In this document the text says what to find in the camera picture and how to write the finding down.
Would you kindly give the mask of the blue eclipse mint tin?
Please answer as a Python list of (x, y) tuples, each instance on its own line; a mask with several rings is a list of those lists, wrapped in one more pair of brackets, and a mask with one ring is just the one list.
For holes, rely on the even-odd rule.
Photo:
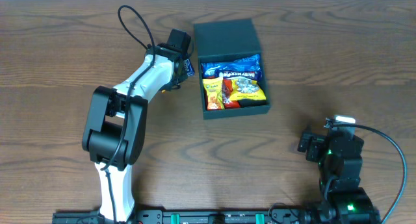
[(191, 77), (195, 74), (194, 68), (193, 68), (189, 58), (184, 60), (183, 65), (184, 65), (184, 69), (186, 71), (187, 77)]

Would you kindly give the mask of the dark blue wafer packet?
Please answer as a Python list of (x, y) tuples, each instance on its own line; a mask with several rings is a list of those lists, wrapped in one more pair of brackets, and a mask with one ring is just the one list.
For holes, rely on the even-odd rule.
[(216, 71), (214, 73), (215, 77), (223, 77), (224, 79), (234, 79), (234, 78), (247, 78), (250, 80), (259, 81), (262, 77), (261, 71), (232, 71), (232, 70), (224, 70), (224, 71)]

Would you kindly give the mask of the orange yellow snack packet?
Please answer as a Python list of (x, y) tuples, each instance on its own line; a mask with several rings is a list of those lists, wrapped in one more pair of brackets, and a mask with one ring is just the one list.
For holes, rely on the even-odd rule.
[(204, 79), (203, 87), (206, 93), (207, 110), (225, 109), (222, 98), (223, 78)]

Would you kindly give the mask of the red Hacks candy bag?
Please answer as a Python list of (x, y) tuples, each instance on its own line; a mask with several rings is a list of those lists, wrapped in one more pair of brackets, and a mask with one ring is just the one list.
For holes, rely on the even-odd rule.
[(222, 85), (222, 101), (225, 109), (234, 109), (241, 107), (238, 101), (232, 101), (230, 99), (232, 91), (232, 82), (230, 80), (224, 79)]

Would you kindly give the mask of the black cardboard box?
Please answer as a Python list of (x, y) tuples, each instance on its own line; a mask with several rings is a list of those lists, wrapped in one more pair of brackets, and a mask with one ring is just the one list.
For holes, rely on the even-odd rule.
[(200, 83), (202, 115), (204, 119), (266, 114), (271, 107), (267, 77), (263, 59), (259, 59), (262, 76), (258, 82), (266, 100), (244, 100), (241, 108), (207, 110), (203, 88), (202, 64), (209, 62), (232, 62), (252, 55), (261, 55), (262, 48), (251, 19), (197, 23), (194, 25), (194, 41), (198, 54), (198, 78)]

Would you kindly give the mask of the yellow Hacks candy bag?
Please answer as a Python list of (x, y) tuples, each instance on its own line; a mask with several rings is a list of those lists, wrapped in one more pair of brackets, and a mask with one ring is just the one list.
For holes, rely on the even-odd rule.
[(235, 77), (230, 79), (232, 91), (229, 96), (230, 101), (240, 101), (249, 99), (252, 101), (265, 101), (266, 95), (260, 88), (256, 80), (246, 77)]

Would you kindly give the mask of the blue cookie roll pack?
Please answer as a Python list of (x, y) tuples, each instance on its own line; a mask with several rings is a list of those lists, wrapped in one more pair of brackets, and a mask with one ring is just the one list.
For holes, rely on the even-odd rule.
[(255, 54), (245, 58), (236, 59), (231, 62), (206, 62), (201, 63), (202, 77), (210, 79), (216, 77), (220, 72), (232, 71), (239, 73), (257, 72), (257, 76), (261, 75), (260, 54)]

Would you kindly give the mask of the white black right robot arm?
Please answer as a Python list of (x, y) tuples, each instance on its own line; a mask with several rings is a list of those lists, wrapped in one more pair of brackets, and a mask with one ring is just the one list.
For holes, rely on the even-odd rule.
[(380, 213), (359, 186), (364, 141), (353, 127), (334, 127), (327, 135), (304, 130), (298, 151), (316, 162), (322, 201), (299, 212), (300, 223), (377, 224)]

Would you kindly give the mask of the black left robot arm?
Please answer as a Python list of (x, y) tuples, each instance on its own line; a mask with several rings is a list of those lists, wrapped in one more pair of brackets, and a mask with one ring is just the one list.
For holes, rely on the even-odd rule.
[(148, 104), (161, 91), (176, 90), (187, 79), (191, 37), (172, 29), (167, 42), (149, 45), (142, 65), (112, 88), (94, 90), (82, 147), (99, 174), (101, 206), (78, 223), (128, 223), (135, 200), (132, 166), (144, 145)]

